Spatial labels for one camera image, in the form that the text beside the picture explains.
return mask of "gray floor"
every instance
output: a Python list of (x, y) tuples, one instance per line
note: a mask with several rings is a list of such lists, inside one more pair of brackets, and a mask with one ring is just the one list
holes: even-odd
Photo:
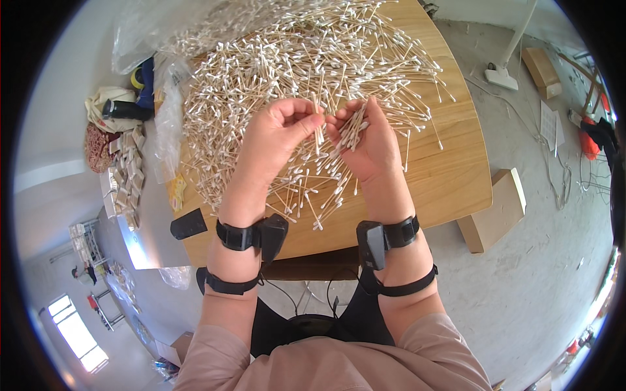
[[(504, 91), (482, 81), (486, 64), (504, 50), (512, 32), (470, 24), (466, 33), (466, 23), (445, 21), (438, 21), (437, 26), (463, 74), (488, 91), (505, 96), (523, 117), (520, 120), (513, 109), (507, 112), (503, 100), (468, 83), (491, 170), (517, 167), (528, 202), (526, 217), (481, 256), (468, 252), (455, 222), (426, 230), (439, 266), (439, 293), (448, 314), (491, 382), (506, 378), (507, 390), (521, 390), (540, 378), (584, 327), (582, 322), (599, 287), (612, 237), (608, 198), (595, 190), (582, 192), (577, 181), (581, 172), (588, 180), (590, 168), (607, 176), (608, 168), (600, 161), (589, 165), (583, 160), (581, 165), (577, 129), (567, 120), (568, 108), (579, 111), (584, 104), (588, 83), (585, 87), (572, 67), (557, 59), (554, 49), (525, 36), (524, 47), (549, 50), (563, 83), (563, 93), (547, 102), (560, 112), (566, 142), (559, 147), (559, 154), (573, 171), (571, 197), (564, 209), (558, 210), (546, 173), (545, 152), (531, 135), (537, 130), (530, 108), (538, 118), (540, 96), (523, 64), (517, 76), (519, 51), (509, 65), (510, 73), (520, 83), (519, 91)], [(474, 66), (473, 76), (469, 76)], [(552, 181), (560, 193), (563, 168), (554, 158), (548, 161)], [(609, 179), (598, 181), (608, 184)], [(107, 255), (129, 268), (134, 276), (135, 295), (143, 310), (139, 317), (156, 339), (171, 343), (182, 332), (194, 331), (201, 301), (195, 278), (188, 290), (181, 291), (166, 285), (158, 270), (134, 270), (113, 220), (103, 218), (100, 240)], [(577, 269), (582, 257), (585, 262)], [(304, 282), (277, 284), (296, 302), (304, 291)], [(311, 283), (323, 302), (304, 295), (299, 311), (330, 314), (324, 302), (326, 286), (325, 282)], [(355, 286), (356, 282), (332, 283), (331, 300), (337, 295), (340, 301), (348, 301)], [(278, 289), (266, 285), (261, 287), (260, 296), (281, 315), (293, 316), (293, 304)]]

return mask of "bundle of cotton swabs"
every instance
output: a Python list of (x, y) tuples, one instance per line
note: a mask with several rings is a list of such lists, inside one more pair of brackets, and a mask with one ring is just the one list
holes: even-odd
[[(409, 88), (434, 83), (438, 93), (439, 87), (448, 93), (438, 76), (442, 69), (418, 39), (377, 12), (381, 3), (341, 1), (285, 13), (263, 29), (218, 43), (197, 60), (185, 102), (192, 158), (184, 165), (197, 172), (196, 189), (213, 210), (219, 208), (252, 115), (274, 99), (310, 99), (332, 115), (340, 101), (375, 96), (399, 135), (410, 140), (411, 132), (425, 129), (420, 123), (429, 121), (443, 149), (430, 108)], [(358, 145), (367, 128), (363, 112), (364, 107), (340, 129), (342, 147)], [(405, 172), (408, 151), (407, 142)], [(343, 205), (351, 179), (323, 126), (299, 145), (271, 184), (267, 207), (293, 223), (310, 210), (314, 230), (323, 230), (324, 221)], [(357, 186), (355, 178), (355, 195)]]

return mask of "pink shirt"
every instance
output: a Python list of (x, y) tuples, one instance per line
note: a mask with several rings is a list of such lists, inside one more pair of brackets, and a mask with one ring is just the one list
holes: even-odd
[(397, 347), (312, 337), (250, 363), (228, 330), (198, 327), (176, 391), (491, 390), (487, 374), (444, 313), (416, 320)]

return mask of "paper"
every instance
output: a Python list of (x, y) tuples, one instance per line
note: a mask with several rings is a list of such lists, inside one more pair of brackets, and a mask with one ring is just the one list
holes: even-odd
[(552, 111), (544, 101), (541, 101), (541, 135), (548, 140), (550, 151), (554, 151), (555, 145), (558, 147), (565, 142), (563, 126), (558, 110)]
[(168, 360), (172, 364), (178, 366), (179, 368), (183, 366), (183, 364), (180, 363), (180, 357), (178, 356), (178, 352), (176, 351), (176, 348), (173, 348), (169, 345), (165, 345), (163, 342), (159, 340), (155, 340), (155, 343), (156, 343), (156, 350), (161, 357), (163, 357), (165, 360)]

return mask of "wooden table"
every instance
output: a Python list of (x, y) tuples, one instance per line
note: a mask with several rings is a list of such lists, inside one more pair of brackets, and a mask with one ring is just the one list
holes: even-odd
[[(434, 84), (419, 83), (415, 91), (431, 108), (433, 121), (443, 144), (439, 149), (432, 125), (421, 133), (413, 133), (410, 143), (409, 170), (406, 181), (423, 228), (446, 223), (491, 206), (491, 176), (483, 133), (476, 116), (463, 75), (454, 60), (448, 45), (424, 9), (415, 0), (383, 4), (379, 12), (392, 18), (392, 23), (403, 29), (410, 37), (418, 38), (433, 59), (444, 69), (439, 74), (447, 83), (447, 89), (456, 102), (444, 94), (439, 98)], [(402, 156), (406, 153), (406, 138), (400, 137)], [(188, 150), (183, 146), (182, 161), (188, 159)], [(181, 165), (180, 171), (186, 172)], [(201, 197), (186, 178), (183, 210), (175, 218), (200, 208), (208, 231), (184, 239), (183, 243), (192, 265), (206, 264), (210, 237), (215, 233), (215, 218), (212, 209), (202, 203)], [(324, 223), (323, 231), (312, 231), (314, 216), (306, 210), (296, 224), (289, 225), (289, 234), (277, 259), (310, 255), (325, 251), (355, 246), (356, 226), (367, 218), (362, 195), (344, 195), (344, 204)], [(275, 207), (282, 205), (269, 199)], [(267, 216), (273, 213), (267, 209)]]

